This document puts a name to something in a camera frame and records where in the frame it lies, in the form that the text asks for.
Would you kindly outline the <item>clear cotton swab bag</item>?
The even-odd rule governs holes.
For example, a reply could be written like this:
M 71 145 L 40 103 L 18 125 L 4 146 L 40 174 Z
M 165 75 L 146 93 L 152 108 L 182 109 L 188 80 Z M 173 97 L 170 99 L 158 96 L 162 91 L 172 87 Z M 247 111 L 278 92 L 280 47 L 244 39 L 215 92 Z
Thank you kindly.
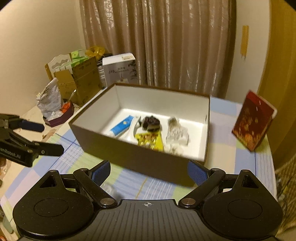
M 182 126 L 175 117 L 168 119 L 168 131 L 166 135 L 166 143 L 168 145 L 178 144 L 187 146 L 189 142 L 188 129 Z

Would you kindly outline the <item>yellow snack packet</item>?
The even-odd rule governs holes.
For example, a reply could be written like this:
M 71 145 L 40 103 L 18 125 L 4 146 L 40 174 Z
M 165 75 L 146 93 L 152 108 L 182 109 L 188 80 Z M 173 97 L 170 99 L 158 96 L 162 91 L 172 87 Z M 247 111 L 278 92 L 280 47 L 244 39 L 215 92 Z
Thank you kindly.
M 137 145 L 151 150 L 162 152 L 164 150 L 161 132 L 138 133 L 135 135 Z

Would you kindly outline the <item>dark wrapper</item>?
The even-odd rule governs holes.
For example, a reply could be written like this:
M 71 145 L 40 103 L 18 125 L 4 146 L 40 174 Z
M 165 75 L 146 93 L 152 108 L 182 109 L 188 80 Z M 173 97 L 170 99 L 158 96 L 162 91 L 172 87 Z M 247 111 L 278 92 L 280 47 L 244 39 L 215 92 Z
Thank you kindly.
M 160 121 L 153 115 L 146 116 L 142 121 L 142 129 L 148 132 L 157 132 L 161 128 Z

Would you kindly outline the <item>white crumpled snack bag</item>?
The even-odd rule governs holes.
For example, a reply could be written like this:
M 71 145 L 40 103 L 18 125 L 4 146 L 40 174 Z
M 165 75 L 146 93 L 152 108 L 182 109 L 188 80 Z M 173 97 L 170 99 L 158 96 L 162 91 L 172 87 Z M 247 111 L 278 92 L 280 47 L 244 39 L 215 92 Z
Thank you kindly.
M 63 99 L 56 77 L 37 95 L 36 101 L 37 107 L 45 118 L 49 118 L 53 112 L 57 112 L 62 108 Z

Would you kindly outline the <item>maroon bowl with food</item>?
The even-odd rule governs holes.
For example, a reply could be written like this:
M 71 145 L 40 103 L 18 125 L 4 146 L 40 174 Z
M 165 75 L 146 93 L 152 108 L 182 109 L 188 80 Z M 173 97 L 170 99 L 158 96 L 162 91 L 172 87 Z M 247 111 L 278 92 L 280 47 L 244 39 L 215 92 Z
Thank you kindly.
M 65 123 L 71 116 L 74 114 L 74 105 L 72 101 L 68 101 L 63 104 L 62 108 L 59 111 L 54 111 L 52 114 L 45 118 L 43 117 L 43 121 L 46 125 L 50 127 L 59 126 Z

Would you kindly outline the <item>blue white tube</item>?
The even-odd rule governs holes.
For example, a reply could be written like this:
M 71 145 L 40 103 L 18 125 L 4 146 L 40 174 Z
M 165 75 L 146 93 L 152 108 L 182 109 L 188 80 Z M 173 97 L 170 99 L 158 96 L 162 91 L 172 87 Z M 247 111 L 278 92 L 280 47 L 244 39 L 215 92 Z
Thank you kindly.
M 129 115 L 124 120 L 122 120 L 117 125 L 115 125 L 113 128 L 111 128 L 107 134 L 111 137 L 117 137 L 121 135 L 122 133 L 124 133 L 126 130 L 130 128 L 130 125 L 133 119 L 134 117 Z

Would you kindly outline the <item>yellow brown small carton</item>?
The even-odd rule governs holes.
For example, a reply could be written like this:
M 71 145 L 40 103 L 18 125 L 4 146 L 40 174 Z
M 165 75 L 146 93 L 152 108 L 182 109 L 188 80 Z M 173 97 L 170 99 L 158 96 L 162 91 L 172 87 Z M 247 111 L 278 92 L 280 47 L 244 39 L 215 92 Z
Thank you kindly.
M 54 73 L 58 79 L 58 87 L 62 96 L 62 99 L 69 100 L 72 93 L 76 90 L 76 84 L 74 78 L 69 70 L 62 70 Z

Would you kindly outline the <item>brown cardboard storage box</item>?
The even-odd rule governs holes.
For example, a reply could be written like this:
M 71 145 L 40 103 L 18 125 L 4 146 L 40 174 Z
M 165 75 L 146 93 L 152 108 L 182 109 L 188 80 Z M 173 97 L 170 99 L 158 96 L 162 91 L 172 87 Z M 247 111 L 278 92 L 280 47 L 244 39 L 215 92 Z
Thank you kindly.
M 163 150 L 140 146 L 145 118 L 159 120 Z M 189 161 L 207 156 L 210 97 L 190 91 L 116 83 L 82 107 L 69 125 L 81 148 L 102 160 L 190 187 Z

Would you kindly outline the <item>dark green white tube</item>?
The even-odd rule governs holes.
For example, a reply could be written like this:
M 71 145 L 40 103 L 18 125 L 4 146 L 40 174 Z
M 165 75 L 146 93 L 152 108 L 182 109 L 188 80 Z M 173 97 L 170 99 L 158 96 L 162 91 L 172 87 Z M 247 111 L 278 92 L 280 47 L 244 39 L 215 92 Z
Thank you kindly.
M 132 120 L 131 129 L 132 129 L 132 137 L 134 138 L 137 134 L 137 130 L 141 127 L 141 116 L 135 116 Z

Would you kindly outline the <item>white scalloped holder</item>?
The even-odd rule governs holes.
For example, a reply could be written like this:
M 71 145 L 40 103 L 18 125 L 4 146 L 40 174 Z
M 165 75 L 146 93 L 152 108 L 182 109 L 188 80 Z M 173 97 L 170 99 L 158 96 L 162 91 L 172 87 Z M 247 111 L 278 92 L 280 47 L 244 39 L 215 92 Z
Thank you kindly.
M 56 72 L 56 69 L 70 62 L 71 62 L 70 54 L 61 54 L 61 55 L 55 56 L 49 63 L 45 65 L 45 70 L 49 80 L 51 81 L 54 78 L 54 73 Z

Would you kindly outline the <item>red gold patterned box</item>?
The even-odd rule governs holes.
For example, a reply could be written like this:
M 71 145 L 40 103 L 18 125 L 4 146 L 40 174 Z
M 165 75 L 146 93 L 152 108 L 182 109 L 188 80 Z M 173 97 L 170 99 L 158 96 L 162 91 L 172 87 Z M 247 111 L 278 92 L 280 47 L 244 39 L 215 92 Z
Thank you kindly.
M 272 104 L 250 90 L 232 133 L 246 149 L 253 152 L 262 142 L 277 112 Z

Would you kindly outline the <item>brown cardboard carton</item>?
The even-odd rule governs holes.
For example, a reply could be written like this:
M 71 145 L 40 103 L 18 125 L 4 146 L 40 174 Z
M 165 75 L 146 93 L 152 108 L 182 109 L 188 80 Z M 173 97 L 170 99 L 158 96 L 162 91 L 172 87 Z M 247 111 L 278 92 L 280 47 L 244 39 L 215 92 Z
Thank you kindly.
M 96 58 L 92 57 L 72 68 L 76 85 L 76 104 L 83 106 L 101 90 Z

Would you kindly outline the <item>green white small box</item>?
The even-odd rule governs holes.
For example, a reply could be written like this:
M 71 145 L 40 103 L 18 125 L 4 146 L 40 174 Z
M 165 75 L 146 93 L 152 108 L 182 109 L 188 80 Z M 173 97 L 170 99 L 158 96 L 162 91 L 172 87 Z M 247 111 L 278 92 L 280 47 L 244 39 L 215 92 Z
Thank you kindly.
M 80 49 L 70 53 L 72 68 L 89 59 L 85 51 L 85 49 Z

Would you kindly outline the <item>yellow gift bow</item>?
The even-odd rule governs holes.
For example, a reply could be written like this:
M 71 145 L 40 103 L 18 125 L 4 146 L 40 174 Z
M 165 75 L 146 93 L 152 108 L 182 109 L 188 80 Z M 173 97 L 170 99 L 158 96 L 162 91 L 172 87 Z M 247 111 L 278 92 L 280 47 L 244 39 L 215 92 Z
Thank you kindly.
M 105 48 L 101 46 L 92 46 L 85 50 L 85 55 L 89 58 L 95 57 L 99 61 L 105 54 Z

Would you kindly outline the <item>white printed carton box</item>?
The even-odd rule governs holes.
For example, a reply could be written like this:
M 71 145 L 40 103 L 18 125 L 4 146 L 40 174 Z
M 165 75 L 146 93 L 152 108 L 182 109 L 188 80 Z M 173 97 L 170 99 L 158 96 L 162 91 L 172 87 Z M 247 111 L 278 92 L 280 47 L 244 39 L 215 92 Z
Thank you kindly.
M 137 84 L 137 63 L 132 53 L 104 57 L 102 67 L 107 87 L 114 83 Z

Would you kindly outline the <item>beige pleated curtain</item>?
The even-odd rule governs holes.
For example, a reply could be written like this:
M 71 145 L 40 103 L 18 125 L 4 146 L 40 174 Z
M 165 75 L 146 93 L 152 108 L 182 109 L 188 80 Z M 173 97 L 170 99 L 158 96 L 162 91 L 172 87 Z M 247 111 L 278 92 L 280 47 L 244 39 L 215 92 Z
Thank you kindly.
M 235 1 L 80 1 L 85 43 L 132 53 L 137 84 L 226 96 Z

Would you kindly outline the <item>yellow tape on wall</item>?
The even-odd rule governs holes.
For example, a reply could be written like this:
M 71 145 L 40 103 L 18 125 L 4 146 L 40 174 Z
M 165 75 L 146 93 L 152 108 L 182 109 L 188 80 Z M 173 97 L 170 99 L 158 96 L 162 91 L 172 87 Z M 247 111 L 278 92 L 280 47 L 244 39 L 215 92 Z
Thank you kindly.
M 241 57 L 244 59 L 246 59 L 246 56 L 247 56 L 248 40 L 249 40 L 249 26 L 243 25 L 242 26 L 240 54 L 241 54 Z

